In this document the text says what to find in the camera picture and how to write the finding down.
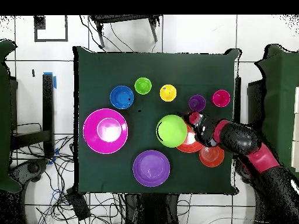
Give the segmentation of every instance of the power strip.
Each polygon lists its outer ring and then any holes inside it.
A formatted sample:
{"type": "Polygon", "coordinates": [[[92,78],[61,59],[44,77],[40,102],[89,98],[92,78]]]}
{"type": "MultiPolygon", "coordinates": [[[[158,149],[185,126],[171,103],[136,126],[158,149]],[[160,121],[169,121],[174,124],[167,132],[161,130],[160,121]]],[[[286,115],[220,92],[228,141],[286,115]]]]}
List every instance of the power strip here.
{"type": "Polygon", "coordinates": [[[73,192],[72,187],[67,189],[67,195],[65,196],[68,202],[73,206],[76,216],[79,221],[84,220],[91,216],[91,211],[88,208],[86,200],[83,194],[73,192]]]}

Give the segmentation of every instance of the blue bowl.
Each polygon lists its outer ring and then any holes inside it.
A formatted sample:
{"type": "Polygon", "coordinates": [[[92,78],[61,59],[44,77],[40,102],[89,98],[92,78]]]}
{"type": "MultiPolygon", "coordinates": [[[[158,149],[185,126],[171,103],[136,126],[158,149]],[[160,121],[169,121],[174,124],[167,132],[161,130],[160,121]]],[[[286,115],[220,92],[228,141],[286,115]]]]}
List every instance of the blue bowl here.
{"type": "Polygon", "coordinates": [[[117,109],[127,109],[133,101],[133,91],[127,86],[117,86],[110,93],[110,102],[117,109]]]}

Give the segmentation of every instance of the purple plate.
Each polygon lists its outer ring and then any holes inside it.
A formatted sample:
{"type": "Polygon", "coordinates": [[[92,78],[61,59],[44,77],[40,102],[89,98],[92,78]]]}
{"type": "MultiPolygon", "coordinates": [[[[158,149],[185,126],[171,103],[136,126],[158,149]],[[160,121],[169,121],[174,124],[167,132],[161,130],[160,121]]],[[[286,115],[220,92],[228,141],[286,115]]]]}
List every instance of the purple plate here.
{"type": "Polygon", "coordinates": [[[170,171],[171,166],[167,157],[155,150],[139,154],[133,164],[135,179],[147,187],[160,186],[167,180],[170,171]]]}

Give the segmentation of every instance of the red plate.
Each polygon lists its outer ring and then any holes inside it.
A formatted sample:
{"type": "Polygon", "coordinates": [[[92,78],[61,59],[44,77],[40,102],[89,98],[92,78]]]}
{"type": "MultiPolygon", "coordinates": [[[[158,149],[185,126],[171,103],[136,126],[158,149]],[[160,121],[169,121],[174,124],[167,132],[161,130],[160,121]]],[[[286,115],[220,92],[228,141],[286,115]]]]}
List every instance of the red plate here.
{"type": "Polygon", "coordinates": [[[203,145],[199,142],[196,142],[194,138],[195,133],[189,125],[187,125],[187,130],[188,134],[184,143],[176,148],[184,153],[193,153],[199,151],[203,147],[203,145]]]}

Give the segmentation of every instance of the lime green bowl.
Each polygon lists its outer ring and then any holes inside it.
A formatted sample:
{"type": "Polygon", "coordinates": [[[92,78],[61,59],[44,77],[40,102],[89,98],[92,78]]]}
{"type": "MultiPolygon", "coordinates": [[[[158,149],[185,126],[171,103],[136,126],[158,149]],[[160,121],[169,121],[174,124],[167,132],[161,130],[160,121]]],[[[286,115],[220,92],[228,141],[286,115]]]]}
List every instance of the lime green bowl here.
{"type": "Polygon", "coordinates": [[[141,95],[147,94],[149,91],[151,91],[151,88],[152,88],[152,83],[147,78],[139,78],[135,82],[135,90],[137,91],[137,93],[141,95]]]}
{"type": "Polygon", "coordinates": [[[178,147],[187,137],[187,125],[179,116],[167,115],[158,122],[156,136],[164,146],[178,147]]]}

